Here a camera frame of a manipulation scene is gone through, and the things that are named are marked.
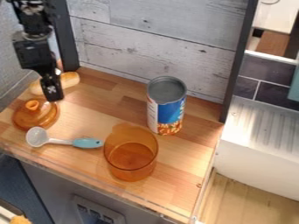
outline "transparent orange bowl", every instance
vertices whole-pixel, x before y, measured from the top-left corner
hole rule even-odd
[[[114,127],[104,144],[111,173],[125,181],[148,177],[156,167],[158,144],[146,129],[126,123]]]

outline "oven door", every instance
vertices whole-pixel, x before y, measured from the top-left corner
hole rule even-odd
[[[10,223],[15,215],[33,224],[54,223],[21,163],[0,154],[0,223]]]

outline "orange lid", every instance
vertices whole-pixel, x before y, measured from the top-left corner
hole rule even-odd
[[[12,121],[21,130],[29,130],[39,126],[49,128],[59,117],[56,102],[48,102],[43,98],[30,99],[16,109]]]

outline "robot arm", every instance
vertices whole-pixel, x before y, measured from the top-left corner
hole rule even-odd
[[[40,85],[49,102],[63,99],[59,73],[56,74],[55,54],[48,38],[52,33],[51,21],[41,0],[8,0],[12,3],[23,31],[12,36],[12,43],[23,69],[36,71],[42,78]]]

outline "blue spoon handle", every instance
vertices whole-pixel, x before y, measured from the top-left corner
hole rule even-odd
[[[73,146],[81,149],[94,149],[103,146],[103,142],[95,138],[76,138],[73,140]]]

